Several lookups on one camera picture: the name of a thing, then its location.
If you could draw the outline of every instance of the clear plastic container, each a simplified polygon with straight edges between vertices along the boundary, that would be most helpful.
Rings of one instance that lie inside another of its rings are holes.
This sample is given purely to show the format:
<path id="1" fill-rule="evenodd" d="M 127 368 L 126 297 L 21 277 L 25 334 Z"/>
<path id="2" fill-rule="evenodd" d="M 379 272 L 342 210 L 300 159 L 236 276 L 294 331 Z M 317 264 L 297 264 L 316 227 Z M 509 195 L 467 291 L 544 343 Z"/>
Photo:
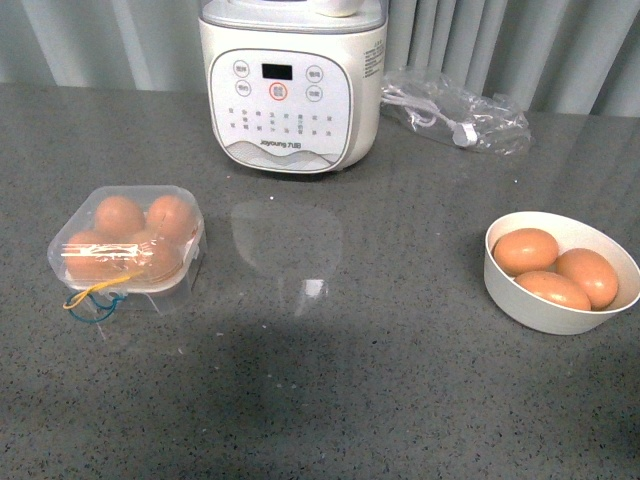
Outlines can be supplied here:
<path id="1" fill-rule="evenodd" d="M 104 284 L 94 292 L 102 302 L 125 297 L 118 309 L 163 315 L 190 298 L 206 249 L 204 219 L 189 191 L 112 186 L 91 193 L 47 255 L 70 290 Z"/>
<path id="2" fill-rule="evenodd" d="M 200 0 L 200 18 L 225 28 L 346 34 L 384 25 L 388 4 L 388 0 Z"/>

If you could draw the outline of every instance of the egg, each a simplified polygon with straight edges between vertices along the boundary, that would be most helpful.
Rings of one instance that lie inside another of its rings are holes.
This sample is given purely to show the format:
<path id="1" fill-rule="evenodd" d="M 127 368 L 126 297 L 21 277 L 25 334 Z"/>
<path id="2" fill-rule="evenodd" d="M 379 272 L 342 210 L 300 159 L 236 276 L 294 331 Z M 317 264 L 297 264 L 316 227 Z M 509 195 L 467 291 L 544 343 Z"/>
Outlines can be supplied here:
<path id="1" fill-rule="evenodd" d="M 105 198 L 94 215 L 95 230 L 122 240 L 145 226 L 144 212 L 130 198 L 114 195 Z"/>
<path id="2" fill-rule="evenodd" d="M 184 244 L 198 228 L 193 205 L 175 195 L 158 197 L 147 212 L 147 228 L 160 237 Z"/>
<path id="3" fill-rule="evenodd" d="M 553 272 L 526 272 L 514 280 L 537 297 L 576 310 L 591 310 L 587 294 L 573 280 Z"/>
<path id="4" fill-rule="evenodd" d="M 76 281 L 102 282 L 122 275 L 117 246 L 106 235 L 93 230 L 74 234 L 64 245 L 67 272 Z"/>
<path id="5" fill-rule="evenodd" d="M 586 292 L 594 310 L 606 308 L 618 293 L 618 275 L 597 252 L 573 248 L 558 257 L 556 272 L 570 278 Z"/>
<path id="6" fill-rule="evenodd" d="M 493 258 L 504 273 L 516 277 L 525 272 L 546 270 L 558 257 L 558 242 L 539 228 L 521 228 L 500 237 Z"/>
<path id="7" fill-rule="evenodd" d="M 132 273 L 139 274 L 134 278 L 136 283 L 163 282 L 182 267 L 180 249 L 174 243 L 159 238 L 154 231 L 137 232 L 129 238 L 129 243 L 137 246 L 133 265 L 128 265 Z"/>

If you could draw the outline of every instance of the curtain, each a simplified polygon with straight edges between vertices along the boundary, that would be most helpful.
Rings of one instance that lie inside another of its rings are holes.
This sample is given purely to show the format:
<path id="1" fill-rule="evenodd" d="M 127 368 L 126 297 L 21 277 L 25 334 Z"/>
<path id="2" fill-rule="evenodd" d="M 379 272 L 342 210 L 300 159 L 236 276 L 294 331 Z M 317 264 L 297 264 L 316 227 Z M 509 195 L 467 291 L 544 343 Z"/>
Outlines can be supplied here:
<path id="1" fill-rule="evenodd" d="M 199 0 L 1 0 L 0 82 L 204 92 Z M 640 116 L 640 0 L 390 0 L 385 68 Z"/>

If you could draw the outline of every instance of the brand logo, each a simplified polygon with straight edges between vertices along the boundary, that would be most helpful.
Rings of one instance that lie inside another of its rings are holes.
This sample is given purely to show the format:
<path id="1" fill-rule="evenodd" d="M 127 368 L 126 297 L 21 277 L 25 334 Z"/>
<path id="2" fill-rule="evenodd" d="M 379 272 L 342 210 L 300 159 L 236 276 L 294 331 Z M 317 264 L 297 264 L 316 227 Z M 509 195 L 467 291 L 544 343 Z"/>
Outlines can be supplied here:
<path id="1" fill-rule="evenodd" d="M 260 145 L 264 145 L 265 147 L 295 148 L 296 150 L 300 150 L 302 148 L 301 143 L 274 142 L 272 140 L 262 140 L 260 141 Z"/>

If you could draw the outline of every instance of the plastic bag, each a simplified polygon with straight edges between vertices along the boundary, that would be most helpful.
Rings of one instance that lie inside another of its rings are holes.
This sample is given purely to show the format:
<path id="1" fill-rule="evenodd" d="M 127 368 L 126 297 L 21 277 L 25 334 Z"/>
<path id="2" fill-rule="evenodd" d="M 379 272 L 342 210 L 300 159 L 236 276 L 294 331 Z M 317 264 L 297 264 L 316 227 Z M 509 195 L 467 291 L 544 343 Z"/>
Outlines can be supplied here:
<path id="1" fill-rule="evenodd" d="M 524 154 L 533 141 L 523 111 L 506 95 L 477 96 L 441 73 L 406 67 L 387 73 L 381 113 L 419 135 L 476 152 Z"/>

